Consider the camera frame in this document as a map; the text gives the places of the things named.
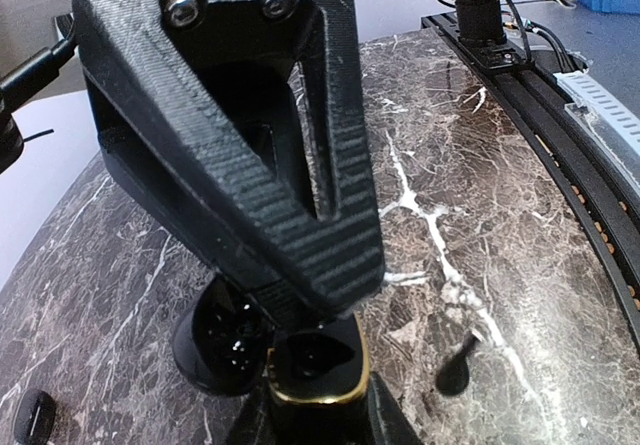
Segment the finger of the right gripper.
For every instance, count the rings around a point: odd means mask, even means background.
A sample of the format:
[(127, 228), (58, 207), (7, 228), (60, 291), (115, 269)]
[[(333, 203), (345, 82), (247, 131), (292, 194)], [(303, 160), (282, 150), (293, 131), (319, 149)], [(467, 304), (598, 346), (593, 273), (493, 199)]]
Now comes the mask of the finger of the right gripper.
[[(263, 77), (266, 90), (253, 92), (240, 132), (302, 206), (314, 212), (292, 84), (298, 75), (267, 72)], [(304, 302), (297, 287), (252, 254), (220, 219), (207, 215), (95, 84), (87, 87), (102, 156), (114, 181), (206, 266), (217, 268), (232, 290), (247, 296), (274, 323), (330, 323), (349, 315), (349, 307), (328, 311)]]
[[(385, 272), (354, 0), (72, 0), (95, 84), (208, 216), (302, 300), (351, 309)], [(308, 212), (240, 132), (264, 74), (292, 84)]]

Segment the black earbud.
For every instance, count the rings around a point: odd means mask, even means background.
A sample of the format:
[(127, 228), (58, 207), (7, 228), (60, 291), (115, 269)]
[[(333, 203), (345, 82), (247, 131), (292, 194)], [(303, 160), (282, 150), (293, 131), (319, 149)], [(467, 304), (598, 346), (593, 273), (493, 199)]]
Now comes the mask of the black earbud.
[(461, 348), (448, 358), (438, 370), (435, 379), (436, 389), (444, 396), (458, 396), (468, 387), (470, 369), (468, 357), (475, 349), (478, 339), (470, 335)]

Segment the black charging case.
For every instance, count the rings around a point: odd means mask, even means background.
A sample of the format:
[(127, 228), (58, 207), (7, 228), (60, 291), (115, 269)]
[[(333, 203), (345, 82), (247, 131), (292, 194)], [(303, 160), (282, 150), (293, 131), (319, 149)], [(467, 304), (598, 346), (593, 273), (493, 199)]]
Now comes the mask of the black charging case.
[(56, 419), (57, 403), (41, 389), (28, 389), (18, 406), (13, 424), (18, 444), (46, 445)]
[(184, 312), (172, 353), (200, 390), (240, 396), (265, 379), (279, 404), (324, 407), (366, 395), (370, 358), (356, 315), (286, 332), (275, 328), (223, 277), (215, 277)]

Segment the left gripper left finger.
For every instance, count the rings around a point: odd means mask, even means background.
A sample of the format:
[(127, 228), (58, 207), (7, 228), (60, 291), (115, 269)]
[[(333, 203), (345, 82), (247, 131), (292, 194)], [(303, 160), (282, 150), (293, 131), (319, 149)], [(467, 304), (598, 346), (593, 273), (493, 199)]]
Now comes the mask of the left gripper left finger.
[(252, 392), (245, 400), (232, 426), (233, 445), (276, 445), (267, 398), (263, 392)]

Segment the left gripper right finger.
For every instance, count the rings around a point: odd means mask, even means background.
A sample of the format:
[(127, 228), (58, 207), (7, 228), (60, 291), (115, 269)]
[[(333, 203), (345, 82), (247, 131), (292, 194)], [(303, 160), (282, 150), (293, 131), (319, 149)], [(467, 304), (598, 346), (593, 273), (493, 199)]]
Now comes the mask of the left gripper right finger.
[(373, 372), (367, 391), (366, 444), (422, 445), (383, 378)]

